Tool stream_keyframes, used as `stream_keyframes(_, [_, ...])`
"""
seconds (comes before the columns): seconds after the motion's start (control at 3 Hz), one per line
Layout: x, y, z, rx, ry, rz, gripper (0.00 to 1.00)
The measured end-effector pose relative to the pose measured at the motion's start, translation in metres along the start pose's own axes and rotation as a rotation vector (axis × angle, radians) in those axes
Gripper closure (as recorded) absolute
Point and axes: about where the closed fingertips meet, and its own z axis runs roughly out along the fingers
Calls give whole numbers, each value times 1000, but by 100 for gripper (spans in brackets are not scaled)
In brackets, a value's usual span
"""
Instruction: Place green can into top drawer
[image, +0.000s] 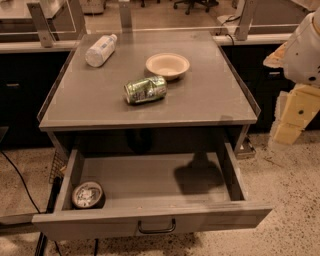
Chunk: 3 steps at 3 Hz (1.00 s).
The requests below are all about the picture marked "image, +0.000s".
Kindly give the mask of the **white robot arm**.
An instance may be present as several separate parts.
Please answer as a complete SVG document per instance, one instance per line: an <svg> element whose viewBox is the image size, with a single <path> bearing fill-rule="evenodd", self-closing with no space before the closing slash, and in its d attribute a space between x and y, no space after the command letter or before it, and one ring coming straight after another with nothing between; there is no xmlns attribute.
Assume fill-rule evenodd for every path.
<svg viewBox="0 0 320 256"><path fill-rule="evenodd" d="M292 145L320 111L320 8L308 14L290 38L265 58L263 65L282 68L294 83L281 91L275 107L269 146Z"/></svg>

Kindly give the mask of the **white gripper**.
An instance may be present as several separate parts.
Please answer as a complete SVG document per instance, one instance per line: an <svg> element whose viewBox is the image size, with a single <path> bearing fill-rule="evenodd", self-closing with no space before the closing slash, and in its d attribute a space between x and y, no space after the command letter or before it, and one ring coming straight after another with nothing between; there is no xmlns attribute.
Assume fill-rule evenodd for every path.
<svg viewBox="0 0 320 256"><path fill-rule="evenodd" d="M281 91L277 98L268 141L272 149L282 150L294 144L320 111L319 27L320 13L308 14L287 43L263 61L266 67L283 68L287 79L301 83L289 92Z"/></svg>

